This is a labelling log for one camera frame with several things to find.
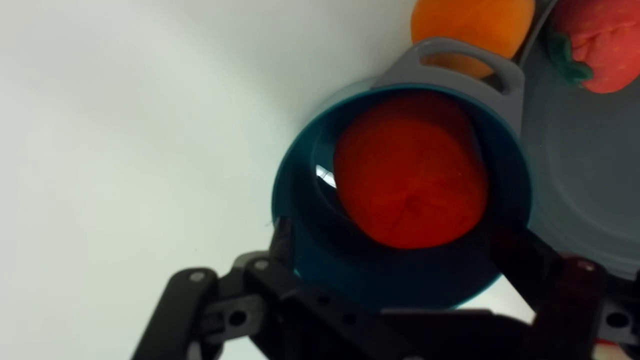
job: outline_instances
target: red fruit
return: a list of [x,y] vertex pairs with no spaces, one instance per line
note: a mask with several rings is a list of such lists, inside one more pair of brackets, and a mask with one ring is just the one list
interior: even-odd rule
[[553,61],[573,83],[606,94],[640,77],[639,0],[562,0],[551,25]]
[[338,196],[350,219],[391,249],[430,249],[473,231],[488,179],[470,119],[436,94],[368,108],[337,148]]

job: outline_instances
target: white background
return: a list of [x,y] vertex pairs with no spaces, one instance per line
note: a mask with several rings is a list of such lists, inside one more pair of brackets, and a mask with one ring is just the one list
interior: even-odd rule
[[412,4],[0,0],[0,358],[131,358],[172,272],[265,249],[288,142]]

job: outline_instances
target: toy fruit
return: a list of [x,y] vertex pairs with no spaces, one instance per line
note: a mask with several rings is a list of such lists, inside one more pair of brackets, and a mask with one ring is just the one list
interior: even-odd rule
[[573,85],[599,94],[626,89],[640,77],[640,3],[562,0],[547,51]]
[[[505,58],[513,58],[532,26],[535,0],[418,0],[412,15],[412,41],[455,39]],[[483,78],[491,68],[461,54],[438,54],[426,61]]]
[[334,175],[348,217],[391,249],[455,242],[480,223],[488,200],[470,119],[436,94],[368,108],[338,140]]

